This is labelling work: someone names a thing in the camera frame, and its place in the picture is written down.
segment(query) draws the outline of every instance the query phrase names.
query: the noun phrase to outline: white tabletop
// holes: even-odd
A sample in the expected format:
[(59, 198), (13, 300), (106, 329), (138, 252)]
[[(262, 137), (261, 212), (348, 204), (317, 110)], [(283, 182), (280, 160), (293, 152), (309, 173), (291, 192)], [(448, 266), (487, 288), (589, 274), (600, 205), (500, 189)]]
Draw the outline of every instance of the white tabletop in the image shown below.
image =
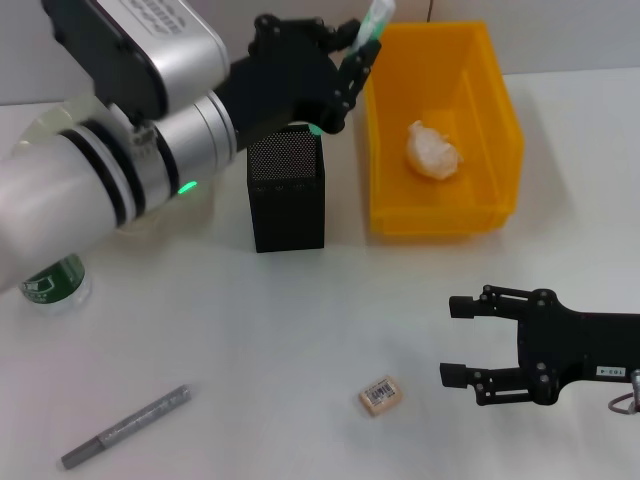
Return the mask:
[[(548, 287), (578, 310), (640, 312), (640, 69), (507, 83), (527, 154), (502, 231), (430, 245), (367, 240), (363, 136), (349, 122), (323, 137), (324, 250), (254, 252), (238, 161), (204, 226), (114, 236), (85, 252), (94, 291), (79, 311), (42, 318), (19, 292), (3, 296), (0, 477), (637, 477), (638, 419), (606, 408), (629, 385), (573, 384), (553, 407), (478, 407), (470, 389), (440, 383), (440, 362), (517, 366), (515, 323), (451, 320), (450, 295), (477, 296), (485, 283)], [(0, 109), (4, 150), (44, 108)], [(356, 395), (385, 374), (405, 398), (368, 418)], [(61, 455), (182, 383), (194, 385), (191, 403), (56, 470)]]

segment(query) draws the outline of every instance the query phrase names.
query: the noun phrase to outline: white wall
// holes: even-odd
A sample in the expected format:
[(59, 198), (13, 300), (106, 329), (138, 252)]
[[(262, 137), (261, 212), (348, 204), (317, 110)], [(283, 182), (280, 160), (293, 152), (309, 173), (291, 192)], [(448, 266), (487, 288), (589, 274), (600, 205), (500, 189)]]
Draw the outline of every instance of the white wall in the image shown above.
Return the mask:
[[(396, 21), (420, 21), (429, 0), (396, 0)], [(483, 19), (505, 73), (640, 66), (638, 0), (434, 0), (433, 20)], [(0, 0), (0, 105), (66, 98), (90, 80), (50, 37), (40, 0)], [(253, 19), (362, 17), (369, 0), (192, 0), (233, 58), (244, 54)]]

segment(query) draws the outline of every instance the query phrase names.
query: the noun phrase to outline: green bottle label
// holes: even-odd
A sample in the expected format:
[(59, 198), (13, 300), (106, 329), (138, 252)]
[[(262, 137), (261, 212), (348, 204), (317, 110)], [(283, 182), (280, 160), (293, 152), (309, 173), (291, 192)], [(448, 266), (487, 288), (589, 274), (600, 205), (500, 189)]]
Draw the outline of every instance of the green bottle label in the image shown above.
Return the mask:
[(64, 300), (84, 280), (84, 266), (77, 255), (50, 266), (20, 285), (20, 290), (33, 303), (50, 304)]

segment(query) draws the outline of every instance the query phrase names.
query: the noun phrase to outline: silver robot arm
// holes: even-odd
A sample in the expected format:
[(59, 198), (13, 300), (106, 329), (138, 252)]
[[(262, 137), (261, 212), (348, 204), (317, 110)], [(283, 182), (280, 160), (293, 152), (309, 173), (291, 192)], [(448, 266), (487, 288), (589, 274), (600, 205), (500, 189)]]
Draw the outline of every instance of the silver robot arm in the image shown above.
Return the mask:
[(211, 178), (237, 151), (292, 121), (344, 128), (380, 43), (339, 67), (355, 40), (320, 19), (256, 19), (230, 65), (184, 0), (43, 0), (54, 37), (104, 109), (0, 162), (0, 292)]

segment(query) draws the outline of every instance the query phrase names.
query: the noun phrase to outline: eraser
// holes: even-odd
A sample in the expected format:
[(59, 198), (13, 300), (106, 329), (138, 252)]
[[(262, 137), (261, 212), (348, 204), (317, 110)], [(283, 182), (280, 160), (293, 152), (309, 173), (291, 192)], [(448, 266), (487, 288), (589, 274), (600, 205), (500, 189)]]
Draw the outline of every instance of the eraser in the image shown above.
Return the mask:
[(402, 400), (402, 392), (390, 376), (385, 376), (360, 392), (360, 401), (372, 417), (386, 412)]

